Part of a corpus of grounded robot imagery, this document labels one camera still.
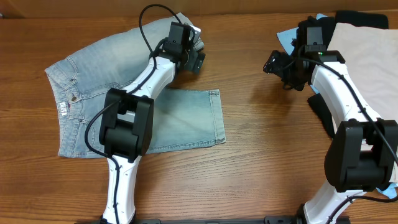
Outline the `beige pink shorts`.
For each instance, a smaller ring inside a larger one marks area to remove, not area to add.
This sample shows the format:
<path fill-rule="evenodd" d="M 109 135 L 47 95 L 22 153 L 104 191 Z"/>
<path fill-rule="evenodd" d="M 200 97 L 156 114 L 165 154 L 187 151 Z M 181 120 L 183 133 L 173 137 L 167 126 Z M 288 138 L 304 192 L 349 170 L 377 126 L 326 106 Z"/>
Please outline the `beige pink shorts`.
<path fill-rule="evenodd" d="M 370 107 L 397 121 L 397 30 L 338 23 L 328 50 L 346 60 L 348 73 Z"/>

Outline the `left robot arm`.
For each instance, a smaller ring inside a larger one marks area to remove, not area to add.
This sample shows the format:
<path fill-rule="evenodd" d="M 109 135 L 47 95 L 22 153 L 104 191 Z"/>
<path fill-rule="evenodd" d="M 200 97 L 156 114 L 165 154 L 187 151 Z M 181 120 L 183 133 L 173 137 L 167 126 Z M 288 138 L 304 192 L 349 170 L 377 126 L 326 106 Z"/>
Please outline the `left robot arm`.
<path fill-rule="evenodd" d="M 101 223 L 134 222 L 137 170 L 152 139 L 154 101 L 179 70 L 200 71 L 205 54 L 194 48 L 200 34 L 198 27 L 172 22 L 141 74 L 123 89 L 107 92 L 99 141 L 107 155 L 109 185 Z"/>

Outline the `light blue denim shorts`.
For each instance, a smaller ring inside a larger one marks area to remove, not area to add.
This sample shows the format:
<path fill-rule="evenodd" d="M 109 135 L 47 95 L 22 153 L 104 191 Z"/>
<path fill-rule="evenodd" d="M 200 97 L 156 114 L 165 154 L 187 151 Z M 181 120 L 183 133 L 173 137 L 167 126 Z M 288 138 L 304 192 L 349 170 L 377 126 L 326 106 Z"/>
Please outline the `light blue denim shorts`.
<path fill-rule="evenodd" d="M 87 124 L 103 108 L 110 88 L 124 88 L 146 68 L 148 48 L 168 36 L 173 21 L 191 24 L 178 13 L 101 39 L 45 69 L 58 109 L 59 156 L 98 157 L 85 144 Z M 211 147 L 225 141 L 218 89 L 164 89 L 155 100 L 149 154 Z"/>

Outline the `black garment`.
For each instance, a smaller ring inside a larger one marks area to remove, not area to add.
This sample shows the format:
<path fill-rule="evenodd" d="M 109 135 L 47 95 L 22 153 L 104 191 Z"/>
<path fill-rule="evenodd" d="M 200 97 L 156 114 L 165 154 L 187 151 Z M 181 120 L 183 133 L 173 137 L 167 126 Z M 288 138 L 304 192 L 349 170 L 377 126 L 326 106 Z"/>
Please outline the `black garment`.
<path fill-rule="evenodd" d="M 328 47 L 337 23 L 349 23 L 356 27 L 365 26 L 379 29 L 389 28 L 388 18 L 384 14 L 340 10 L 336 12 L 335 17 L 322 17 L 316 19 L 309 16 L 307 20 L 299 22 L 296 46 L 301 47 L 307 43 L 308 27 L 321 27 L 322 42 L 326 47 Z M 317 93 L 314 96 L 311 96 L 307 101 L 313 112 L 320 118 L 329 137 L 333 138 L 335 131 L 332 123 L 332 116 L 322 96 Z"/>

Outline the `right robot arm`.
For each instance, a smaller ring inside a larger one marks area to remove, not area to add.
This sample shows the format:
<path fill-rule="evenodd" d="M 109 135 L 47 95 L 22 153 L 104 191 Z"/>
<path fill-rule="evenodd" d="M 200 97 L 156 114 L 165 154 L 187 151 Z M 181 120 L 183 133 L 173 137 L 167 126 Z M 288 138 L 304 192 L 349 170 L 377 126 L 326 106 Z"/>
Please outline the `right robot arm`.
<path fill-rule="evenodd" d="M 274 50 L 263 71 L 280 77 L 284 90 L 313 85 L 335 120 L 337 130 L 326 153 L 326 180 L 315 196 L 293 216 L 266 216 L 265 223 L 349 223 L 342 216 L 355 200 L 396 202 L 367 192 L 385 189 L 397 164 L 397 122 L 385 120 L 366 104 L 352 82 L 346 61 L 328 50 L 319 20 L 298 24 L 294 51 Z"/>

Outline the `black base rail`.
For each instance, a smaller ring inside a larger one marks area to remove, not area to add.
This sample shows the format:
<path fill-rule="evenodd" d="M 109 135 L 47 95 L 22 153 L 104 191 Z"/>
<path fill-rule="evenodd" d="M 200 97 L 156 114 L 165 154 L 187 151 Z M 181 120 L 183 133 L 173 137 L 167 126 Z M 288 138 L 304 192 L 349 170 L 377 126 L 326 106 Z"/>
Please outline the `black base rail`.
<path fill-rule="evenodd" d="M 229 219 L 229 220 L 179 220 L 179 221 L 162 221 L 159 219 L 134 220 L 135 224 L 294 224 L 300 223 L 295 221 L 291 216 L 269 216 L 263 219 Z"/>

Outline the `light blue shirt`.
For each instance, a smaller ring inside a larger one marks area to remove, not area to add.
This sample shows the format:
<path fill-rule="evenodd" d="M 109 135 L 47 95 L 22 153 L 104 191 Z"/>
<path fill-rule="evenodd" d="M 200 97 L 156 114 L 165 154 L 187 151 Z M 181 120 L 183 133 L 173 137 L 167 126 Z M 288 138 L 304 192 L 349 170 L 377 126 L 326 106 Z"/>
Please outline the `light blue shirt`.
<path fill-rule="evenodd" d="M 327 17 L 327 16 L 323 15 L 323 14 L 317 14 L 317 16 L 315 18 L 319 19 L 322 17 Z M 292 52 L 294 51 L 293 41 L 297 38 L 297 29 L 293 28 L 293 29 L 285 30 L 283 32 L 279 32 L 279 33 L 277 33 L 277 37 L 279 39 L 279 42 L 283 46 L 284 50 L 286 51 L 286 53 L 289 55 L 292 54 Z M 316 88 L 314 88 L 313 91 L 315 92 L 315 94 L 319 93 L 319 91 Z"/>

